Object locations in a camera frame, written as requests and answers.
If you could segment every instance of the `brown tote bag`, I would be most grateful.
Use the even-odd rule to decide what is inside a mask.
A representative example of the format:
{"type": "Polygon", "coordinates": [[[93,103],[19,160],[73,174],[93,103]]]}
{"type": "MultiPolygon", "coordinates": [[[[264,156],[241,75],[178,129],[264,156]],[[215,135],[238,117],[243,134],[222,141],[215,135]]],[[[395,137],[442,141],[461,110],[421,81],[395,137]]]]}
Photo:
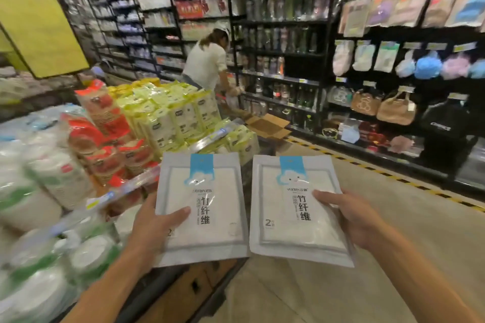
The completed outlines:
{"type": "Polygon", "coordinates": [[[404,92],[398,92],[396,96],[382,102],[377,112],[377,119],[388,123],[409,125],[416,116],[416,104],[409,99],[409,92],[405,99],[397,97],[404,92]]]}
{"type": "Polygon", "coordinates": [[[375,116],[381,104],[381,99],[375,98],[370,93],[358,91],[352,99],[351,109],[365,115],[375,116]]]}

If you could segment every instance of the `white shirt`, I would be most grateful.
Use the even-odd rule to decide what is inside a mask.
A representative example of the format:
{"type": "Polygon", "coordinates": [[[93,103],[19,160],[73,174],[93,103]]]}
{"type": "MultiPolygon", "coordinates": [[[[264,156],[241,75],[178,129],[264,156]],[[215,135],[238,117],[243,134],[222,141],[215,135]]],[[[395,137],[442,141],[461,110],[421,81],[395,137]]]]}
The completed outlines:
{"type": "Polygon", "coordinates": [[[223,70],[227,70],[226,51],[214,43],[202,48],[197,43],[187,57],[183,74],[203,89],[214,91],[219,83],[219,72],[223,70]]]}

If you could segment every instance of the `cardboard box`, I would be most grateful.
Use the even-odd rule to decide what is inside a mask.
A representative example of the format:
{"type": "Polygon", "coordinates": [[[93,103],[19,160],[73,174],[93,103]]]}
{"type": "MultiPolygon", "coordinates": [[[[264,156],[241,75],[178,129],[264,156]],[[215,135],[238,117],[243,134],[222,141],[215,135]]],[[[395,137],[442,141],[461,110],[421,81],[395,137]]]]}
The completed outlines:
{"type": "Polygon", "coordinates": [[[185,323],[212,293],[205,263],[192,264],[137,320],[137,323],[185,323]]]}
{"type": "Polygon", "coordinates": [[[220,280],[234,267],[237,259],[215,260],[206,263],[206,273],[212,288],[216,287],[220,280]]]}
{"type": "Polygon", "coordinates": [[[285,129],[289,121],[266,114],[262,118],[251,116],[246,119],[246,126],[258,136],[270,139],[283,139],[291,130],[285,129]]]}

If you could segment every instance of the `floor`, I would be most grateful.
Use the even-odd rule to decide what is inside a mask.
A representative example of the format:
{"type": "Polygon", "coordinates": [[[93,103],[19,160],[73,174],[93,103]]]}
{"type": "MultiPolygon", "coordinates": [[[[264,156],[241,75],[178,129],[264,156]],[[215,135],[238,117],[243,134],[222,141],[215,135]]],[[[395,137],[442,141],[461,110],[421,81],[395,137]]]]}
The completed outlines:
{"type": "MultiPolygon", "coordinates": [[[[279,154],[319,153],[286,143],[279,154]]],[[[349,162],[332,161],[341,186],[366,197],[447,276],[464,301],[485,317],[485,213],[349,162]]],[[[226,294],[227,301],[203,323],[415,322],[379,265],[363,250],[357,252],[354,269],[253,254],[226,294]]]]}

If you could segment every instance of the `person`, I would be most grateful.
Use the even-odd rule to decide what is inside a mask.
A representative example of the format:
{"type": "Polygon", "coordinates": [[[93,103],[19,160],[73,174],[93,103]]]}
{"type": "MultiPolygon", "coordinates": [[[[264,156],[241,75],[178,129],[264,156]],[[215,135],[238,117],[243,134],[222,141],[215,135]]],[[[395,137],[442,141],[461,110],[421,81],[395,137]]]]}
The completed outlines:
{"type": "MultiPolygon", "coordinates": [[[[418,323],[484,323],[365,199],[348,191],[314,191],[313,196],[324,205],[340,208],[343,230],[355,245],[372,253],[418,323]]],[[[155,216],[155,195],[151,195],[136,216],[133,233],[120,258],[81,296],[62,323],[114,322],[131,289],[161,252],[168,230],[180,225],[189,214],[190,208],[186,207],[167,216],[155,216]]]]}
{"type": "Polygon", "coordinates": [[[240,88],[231,87],[227,79],[226,51],[228,49],[229,31],[219,23],[190,51],[182,72],[182,81],[208,91],[214,91],[216,85],[220,83],[226,95],[239,95],[240,88]]]}

